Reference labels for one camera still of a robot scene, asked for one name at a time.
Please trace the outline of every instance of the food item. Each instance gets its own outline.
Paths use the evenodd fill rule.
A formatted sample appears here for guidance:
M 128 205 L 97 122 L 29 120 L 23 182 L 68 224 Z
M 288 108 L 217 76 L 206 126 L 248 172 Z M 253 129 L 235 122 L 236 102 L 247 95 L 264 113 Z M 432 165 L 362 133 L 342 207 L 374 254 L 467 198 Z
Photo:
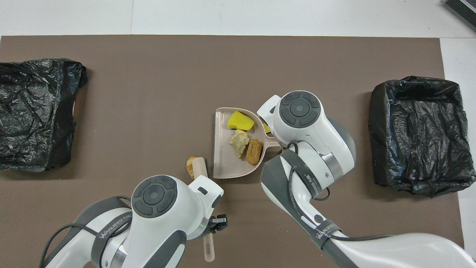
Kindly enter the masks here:
M 238 158 L 241 157 L 245 151 L 245 147 L 249 142 L 248 134 L 243 130 L 237 129 L 233 137 L 231 137 L 230 144 L 235 148 Z
M 269 129 L 268 125 L 267 124 L 263 124 L 263 127 L 265 127 L 265 132 L 266 133 L 270 133 L 271 130 Z
M 255 121 L 238 111 L 235 111 L 228 120 L 229 129 L 241 129 L 248 131 L 253 127 L 254 124 Z
M 196 157 L 192 156 L 191 158 L 189 158 L 187 160 L 187 171 L 188 171 L 188 174 L 190 175 L 190 177 L 192 177 L 192 179 L 194 178 L 193 177 L 193 167 L 192 167 L 192 160 L 195 159 Z
M 252 139 L 249 142 L 248 150 L 246 151 L 246 161 L 250 165 L 258 164 L 261 151 L 263 151 L 263 144 L 257 139 Z

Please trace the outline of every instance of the yellow sponge piece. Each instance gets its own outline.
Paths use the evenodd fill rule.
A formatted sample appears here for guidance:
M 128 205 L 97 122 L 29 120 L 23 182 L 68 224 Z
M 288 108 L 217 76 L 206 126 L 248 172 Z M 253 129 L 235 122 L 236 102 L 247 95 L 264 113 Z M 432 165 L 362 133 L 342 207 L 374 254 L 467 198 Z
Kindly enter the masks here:
M 265 132 L 266 133 L 270 133 L 271 130 L 269 129 L 268 125 L 267 124 L 263 124 L 263 126 L 265 127 Z
M 235 111 L 228 120 L 229 129 L 241 129 L 248 131 L 253 127 L 254 124 L 255 121 L 251 120 L 249 117 L 238 111 Z

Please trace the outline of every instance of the beige spatula handle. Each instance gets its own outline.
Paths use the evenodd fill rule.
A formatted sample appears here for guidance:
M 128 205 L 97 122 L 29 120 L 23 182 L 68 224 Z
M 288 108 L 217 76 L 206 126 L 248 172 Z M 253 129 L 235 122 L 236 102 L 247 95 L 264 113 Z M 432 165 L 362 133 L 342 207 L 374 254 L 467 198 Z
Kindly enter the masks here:
M 192 160 L 193 176 L 197 178 L 200 175 L 208 177 L 207 165 L 203 157 L 197 157 Z M 211 262 L 215 259 L 215 247 L 213 246 L 212 234 L 206 234 L 203 237 L 203 252 L 205 254 L 205 260 Z

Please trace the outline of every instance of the white floor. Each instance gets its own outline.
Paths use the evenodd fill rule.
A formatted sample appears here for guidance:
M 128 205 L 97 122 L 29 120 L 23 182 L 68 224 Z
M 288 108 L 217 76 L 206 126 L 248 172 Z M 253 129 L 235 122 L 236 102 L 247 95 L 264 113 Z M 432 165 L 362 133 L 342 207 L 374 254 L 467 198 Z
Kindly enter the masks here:
M 441 38 L 460 84 L 476 155 L 476 32 L 440 0 L 0 0 L 1 35 L 211 34 Z M 476 257 L 476 186 L 458 194 L 465 249 Z

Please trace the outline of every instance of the bread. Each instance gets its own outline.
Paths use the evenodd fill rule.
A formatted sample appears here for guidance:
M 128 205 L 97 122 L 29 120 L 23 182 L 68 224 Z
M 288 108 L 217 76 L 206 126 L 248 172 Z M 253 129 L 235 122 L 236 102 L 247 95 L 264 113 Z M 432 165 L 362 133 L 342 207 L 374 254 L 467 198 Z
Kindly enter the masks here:
M 193 177 L 193 167 L 192 167 L 192 160 L 195 159 L 196 157 L 192 156 L 187 160 L 187 171 L 190 177 L 192 177 L 192 180 L 194 179 Z
M 231 137 L 230 144 L 235 148 L 236 155 L 238 158 L 241 157 L 245 151 L 245 147 L 249 142 L 248 134 L 246 132 L 237 129 L 235 135 Z
M 263 144 L 257 139 L 252 139 L 249 142 L 248 150 L 246 151 L 246 161 L 251 165 L 258 164 L 262 150 Z

